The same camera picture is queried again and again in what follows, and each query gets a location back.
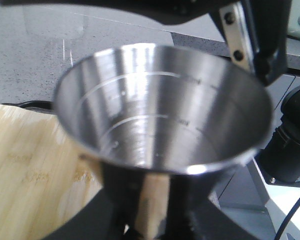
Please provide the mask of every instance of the stainless steel cup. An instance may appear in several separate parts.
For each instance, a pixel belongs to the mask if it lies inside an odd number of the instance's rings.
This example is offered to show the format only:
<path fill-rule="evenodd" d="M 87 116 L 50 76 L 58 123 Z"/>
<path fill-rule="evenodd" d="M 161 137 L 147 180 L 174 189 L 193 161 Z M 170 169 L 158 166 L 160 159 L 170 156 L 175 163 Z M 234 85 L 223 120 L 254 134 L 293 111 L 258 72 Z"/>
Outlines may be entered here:
<path fill-rule="evenodd" d="M 225 172 L 256 154 L 272 118 L 252 75 L 216 56 L 152 43 L 80 61 L 58 82 L 54 109 L 146 240 L 178 227 Z"/>

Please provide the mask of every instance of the wooden cutting board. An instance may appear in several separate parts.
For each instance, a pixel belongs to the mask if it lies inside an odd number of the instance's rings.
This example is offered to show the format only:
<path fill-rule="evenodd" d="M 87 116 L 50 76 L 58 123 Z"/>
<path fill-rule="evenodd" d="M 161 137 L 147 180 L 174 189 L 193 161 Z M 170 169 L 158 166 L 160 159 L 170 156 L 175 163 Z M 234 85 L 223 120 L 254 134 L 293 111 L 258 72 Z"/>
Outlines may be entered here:
<path fill-rule="evenodd" d="M 54 115 L 0 105 L 0 240 L 38 240 L 100 190 Z"/>

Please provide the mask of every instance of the bamboo cutting board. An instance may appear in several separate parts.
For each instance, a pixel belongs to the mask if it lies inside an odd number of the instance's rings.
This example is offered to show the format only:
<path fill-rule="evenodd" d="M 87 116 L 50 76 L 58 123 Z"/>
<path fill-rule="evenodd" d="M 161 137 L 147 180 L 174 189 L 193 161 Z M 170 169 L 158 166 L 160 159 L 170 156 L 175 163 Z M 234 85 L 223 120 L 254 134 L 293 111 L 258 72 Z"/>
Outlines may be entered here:
<path fill-rule="evenodd" d="M 0 105 L 0 240 L 38 240 L 101 185 L 54 115 Z"/>

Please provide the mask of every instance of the screw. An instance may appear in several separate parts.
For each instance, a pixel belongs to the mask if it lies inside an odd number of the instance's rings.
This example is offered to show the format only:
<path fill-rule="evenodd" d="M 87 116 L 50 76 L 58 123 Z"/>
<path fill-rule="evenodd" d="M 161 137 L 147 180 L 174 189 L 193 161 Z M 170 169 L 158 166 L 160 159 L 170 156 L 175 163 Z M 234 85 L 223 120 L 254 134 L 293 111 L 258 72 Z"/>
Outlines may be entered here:
<path fill-rule="evenodd" d="M 240 50 L 236 50 L 233 53 L 234 59 L 237 61 L 241 61 L 242 59 L 244 59 L 244 54 L 240 51 Z"/>
<path fill-rule="evenodd" d="M 235 17 L 235 15 L 232 12 L 227 12 L 224 15 L 224 20 L 225 20 L 226 24 L 231 25 L 231 24 L 233 24 L 235 22 L 236 17 Z"/>

